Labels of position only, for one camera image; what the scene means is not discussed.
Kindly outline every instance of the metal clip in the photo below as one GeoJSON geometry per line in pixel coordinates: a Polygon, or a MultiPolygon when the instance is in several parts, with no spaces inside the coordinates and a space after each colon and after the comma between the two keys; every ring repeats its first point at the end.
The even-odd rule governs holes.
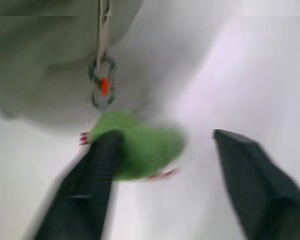
{"type": "Polygon", "coordinates": [[[103,79],[100,78],[98,75],[95,74],[97,61],[94,59],[90,64],[88,68],[88,74],[91,82],[94,84],[94,89],[91,95],[91,102],[92,104],[97,107],[98,109],[104,110],[108,105],[110,105],[115,100],[115,79],[114,79],[114,73],[116,72],[116,63],[109,57],[103,56],[101,58],[101,65],[104,63],[108,63],[109,70],[107,72],[107,80],[109,83],[109,93],[107,94],[107,100],[97,100],[95,91],[98,89],[100,90],[102,88],[103,79]]]}

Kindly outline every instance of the green feathers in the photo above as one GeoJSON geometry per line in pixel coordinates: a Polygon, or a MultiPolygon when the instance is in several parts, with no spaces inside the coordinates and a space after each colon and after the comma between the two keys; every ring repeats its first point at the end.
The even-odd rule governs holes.
{"type": "Polygon", "coordinates": [[[126,158],[120,166],[116,180],[136,180],[157,174],[178,157],[184,139],[175,128],[148,127],[133,115],[106,112],[89,132],[90,142],[111,130],[123,133],[126,158]]]}

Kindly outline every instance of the carabiner clip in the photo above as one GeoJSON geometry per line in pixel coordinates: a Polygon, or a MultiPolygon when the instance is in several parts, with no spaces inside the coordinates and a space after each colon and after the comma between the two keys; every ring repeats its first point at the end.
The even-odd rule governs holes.
{"type": "Polygon", "coordinates": [[[98,109],[105,109],[108,105],[110,105],[115,100],[115,79],[114,73],[116,72],[116,63],[109,57],[103,56],[101,58],[101,66],[104,63],[109,64],[109,70],[107,77],[99,77],[95,74],[95,69],[97,66],[97,61],[94,59],[88,67],[88,74],[91,82],[94,84],[94,89],[91,95],[92,104],[98,109]],[[107,100],[97,100],[95,95],[95,90],[98,89],[101,91],[101,95],[103,97],[108,97],[107,100]]]}

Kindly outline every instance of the parrot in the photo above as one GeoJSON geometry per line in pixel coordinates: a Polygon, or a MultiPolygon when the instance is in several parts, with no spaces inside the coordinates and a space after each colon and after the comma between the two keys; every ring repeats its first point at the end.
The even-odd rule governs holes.
{"type": "Polygon", "coordinates": [[[162,170],[185,148],[185,136],[180,129],[150,126],[132,113],[104,112],[89,132],[81,134],[80,145],[91,144],[112,130],[124,135],[126,156],[115,173],[115,181],[164,178],[178,172],[173,169],[162,173],[162,170]]]}

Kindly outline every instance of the orange tag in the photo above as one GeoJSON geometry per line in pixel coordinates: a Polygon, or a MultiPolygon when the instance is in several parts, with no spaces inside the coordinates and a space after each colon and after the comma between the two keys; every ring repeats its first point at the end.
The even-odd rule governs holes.
{"type": "Polygon", "coordinates": [[[106,77],[103,77],[101,79],[101,94],[102,96],[106,97],[108,95],[108,89],[109,89],[109,79],[106,77]]]}

